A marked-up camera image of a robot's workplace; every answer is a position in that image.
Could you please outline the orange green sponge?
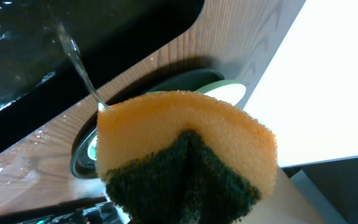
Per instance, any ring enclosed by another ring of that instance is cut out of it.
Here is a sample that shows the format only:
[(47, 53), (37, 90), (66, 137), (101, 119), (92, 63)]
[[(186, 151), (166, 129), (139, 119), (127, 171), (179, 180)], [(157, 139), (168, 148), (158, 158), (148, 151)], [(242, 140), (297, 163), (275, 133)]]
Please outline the orange green sponge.
[(273, 192), (275, 135), (246, 112), (184, 91), (157, 116), (163, 127), (186, 126), (168, 147), (151, 135), (145, 156), (108, 169), (106, 194), (136, 223), (232, 223)]

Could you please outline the light green plate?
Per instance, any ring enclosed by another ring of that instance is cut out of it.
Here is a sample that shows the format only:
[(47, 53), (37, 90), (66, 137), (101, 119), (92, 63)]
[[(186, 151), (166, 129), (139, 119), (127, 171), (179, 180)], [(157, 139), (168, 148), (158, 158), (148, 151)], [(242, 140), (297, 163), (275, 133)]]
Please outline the light green plate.
[(235, 80), (220, 80), (207, 84), (196, 91), (236, 106), (244, 97), (246, 86)]
[(91, 140), (88, 142), (87, 154), (88, 154), (88, 157), (93, 161), (95, 161), (97, 159), (96, 158), (97, 143), (98, 143), (97, 135), (93, 136), (91, 138)]

